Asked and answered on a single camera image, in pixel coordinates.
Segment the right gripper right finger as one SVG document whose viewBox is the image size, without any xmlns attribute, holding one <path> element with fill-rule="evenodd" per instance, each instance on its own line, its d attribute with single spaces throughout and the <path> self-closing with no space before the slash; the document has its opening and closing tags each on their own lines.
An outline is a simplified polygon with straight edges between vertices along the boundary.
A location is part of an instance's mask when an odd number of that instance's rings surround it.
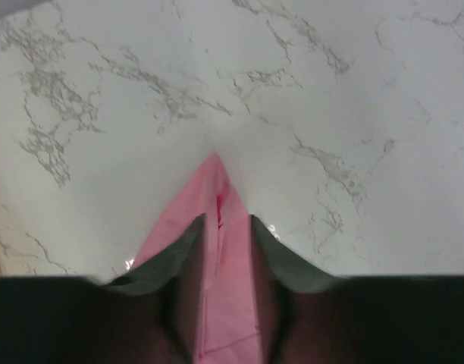
<svg viewBox="0 0 464 364">
<path fill-rule="evenodd" d="M 263 362 L 464 363 L 464 275 L 330 275 L 250 227 Z"/>
</svg>

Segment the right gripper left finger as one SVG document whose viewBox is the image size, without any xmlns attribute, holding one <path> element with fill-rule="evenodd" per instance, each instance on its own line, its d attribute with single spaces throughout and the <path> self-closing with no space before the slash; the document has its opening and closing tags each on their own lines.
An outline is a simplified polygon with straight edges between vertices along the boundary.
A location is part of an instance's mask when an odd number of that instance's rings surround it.
<svg viewBox="0 0 464 364">
<path fill-rule="evenodd" d="M 99 284 L 80 276 L 0 278 L 0 363 L 191 363 L 205 218 L 161 252 Z"/>
</svg>

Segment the pink t shirt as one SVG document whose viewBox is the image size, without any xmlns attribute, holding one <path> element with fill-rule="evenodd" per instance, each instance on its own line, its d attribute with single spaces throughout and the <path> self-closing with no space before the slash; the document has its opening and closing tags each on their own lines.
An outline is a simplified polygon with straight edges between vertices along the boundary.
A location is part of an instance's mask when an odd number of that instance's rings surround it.
<svg viewBox="0 0 464 364">
<path fill-rule="evenodd" d="M 249 214 L 218 155 L 197 168 L 164 210 L 133 267 L 170 245 L 199 215 L 205 216 L 205 257 L 194 358 L 197 363 L 258 363 Z"/>
</svg>

